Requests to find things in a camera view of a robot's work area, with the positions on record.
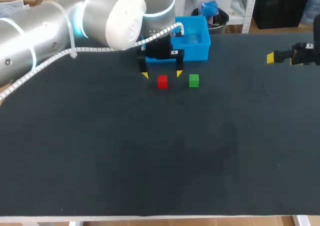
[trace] green cube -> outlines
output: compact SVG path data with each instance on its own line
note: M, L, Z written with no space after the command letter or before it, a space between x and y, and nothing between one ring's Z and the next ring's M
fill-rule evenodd
M190 74L189 75L189 87L190 88L199 87L199 74Z

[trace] white shelf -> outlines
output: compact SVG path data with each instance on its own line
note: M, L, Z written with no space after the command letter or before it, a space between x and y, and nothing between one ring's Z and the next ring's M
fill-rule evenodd
M246 5L244 5L242 0L232 0L230 10L227 12L229 15L227 25L243 25L242 33L248 33L255 3L256 0L246 0ZM186 0L184 15L190 16L194 8L197 8L197 5L194 5L192 0Z
M241 0L232 0L228 11L229 22L227 25L243 25L246 11Z

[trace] white cable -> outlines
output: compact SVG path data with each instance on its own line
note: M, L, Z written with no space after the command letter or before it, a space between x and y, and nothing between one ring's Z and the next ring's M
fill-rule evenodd
M175 29L177 27L180 27L180 32L181 32L181 35L183 36L184 33L185 33L184 26L183 26L183 24L181 22L177 22L177 23L173 24L172 26L167 27L166 29L154 34L152 37L149 37L149 38L147 38L145 40L142 40L142 41L134 43L131 48L139 47L139 46L142 46L144 44L147 44L147 43L149 43L149 42L151 42L151 41L163 36L164 34L167 34L167 33L171 32L173 29ZM76 47L75 51L76 52L115 52L117 50L112 49L112 48ZM42 62L40 65L35 67L33 70L31 70L30 72L25 74L20 79L16 80L11 86L9 86L6 90L4 90L2 93L0 93L0 103L7 96L9 96L12 92L14 92L16 89L18 89L21 85L23 85L28 80L30 80L30 78L32 78L34 75L36 75L37 73L42 71L44 68L46 68L47 66L49 66L53 62L59 60L61 57L64 57L65 55L69 55L71 52L72 52L71 49L66 49L64 51L59 52L58 54L54 55L53 57L50 57L46 61Z

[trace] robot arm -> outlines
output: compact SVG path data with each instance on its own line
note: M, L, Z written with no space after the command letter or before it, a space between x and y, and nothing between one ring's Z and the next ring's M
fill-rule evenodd
M290 59L291 65L309 65L315 63L320 66L320 15L313 22L314 44L297 43L287 51L274 51L267 55L267 63L282 63Z
M81 37L116 50L132 47L140 36L155 40L175 23L172 5L174 0L54 0L0 19L0 86L70 44L75 57Z

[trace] blue object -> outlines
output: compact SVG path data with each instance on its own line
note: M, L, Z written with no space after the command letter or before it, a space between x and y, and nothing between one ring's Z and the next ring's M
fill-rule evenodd
M181 22L184 26L183 37L171 37L174 50L184 49L184 60L206 61L208 60L209 47L211 45L207 20L203 16L197 17L177 17L176 22ZM173 33L178 33L180 28L176 28ZM175 59L157 60L146 58L147 63L175 62Z
M216 1L203 2L200 6L201 11L199 15L205 17L214 17L219 14L219 7Z

